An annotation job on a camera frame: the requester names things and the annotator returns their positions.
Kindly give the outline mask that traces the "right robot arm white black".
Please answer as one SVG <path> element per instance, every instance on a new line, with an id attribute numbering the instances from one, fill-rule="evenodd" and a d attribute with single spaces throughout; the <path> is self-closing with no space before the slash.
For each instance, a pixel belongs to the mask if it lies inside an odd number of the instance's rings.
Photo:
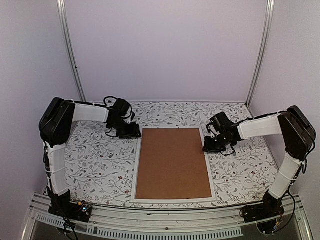
<path id="1" fill-rule="evenodd" d="M 204 138 L 202 150 L 224 156 L 227 147 L 234 150 L 239 142 L 245 140 L 270 136 L 282 138 L 284 159 L 258 208 L 262 218 L 269 218 L 278 210 L 280 201 L 297 180 L 299 172 L 305 170 L 308 156 L 316 148 L 316 130 L 296 105 L 239 122 L 231 121 L 225 112 L 220 112 L 210 119 L 207 130 L 209 135 Z"/>

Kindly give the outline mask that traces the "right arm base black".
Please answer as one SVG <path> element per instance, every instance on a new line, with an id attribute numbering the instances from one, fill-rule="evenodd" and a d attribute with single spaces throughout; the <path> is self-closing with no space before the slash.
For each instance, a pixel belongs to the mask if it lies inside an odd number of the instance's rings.
<path id="1" fill-rule="evenodd" d="M 281 200 L 274 198 L 264 199 L 263 203 L 256 205 L 246 205 L 240 209 L 239 215 L 245 223 L 256 222 L 272 218 L 272 220 L 257 224 L 258 230 L 265 235 L 274 234 L 283 220 L 285 213 Z"/>

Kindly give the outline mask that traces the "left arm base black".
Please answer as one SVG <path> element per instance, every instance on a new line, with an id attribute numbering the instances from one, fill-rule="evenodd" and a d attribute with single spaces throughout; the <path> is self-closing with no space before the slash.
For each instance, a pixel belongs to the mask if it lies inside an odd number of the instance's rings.
<path id="1" fill-rule="evenodd" d="M 88 223 L 92 210 L 92 205 L 84 200 L 72 203 L 69 199 L 58 198 L 51 201 L 48 212 L 66 219 Z"/>

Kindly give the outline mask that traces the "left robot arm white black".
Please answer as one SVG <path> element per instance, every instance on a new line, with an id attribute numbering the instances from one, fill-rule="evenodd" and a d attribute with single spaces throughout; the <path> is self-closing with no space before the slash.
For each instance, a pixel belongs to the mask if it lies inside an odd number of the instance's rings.
<path id="1" fill-rule="evenodd" d="M 116 98 L 112 106 L 55 97 L 43 114 L 38 128 L 43 141 L 43 162 L 48 177 L 48 195 L 51 204 L 63 216 L 74 213 L 71 193 L 65 171 L 65 148 L 74 122 L 105 123 L 116 131 L 119 139 L 136 139 L 142 136 L 140 127 L 133 122 L 132 106 L 122 98 Z"/>

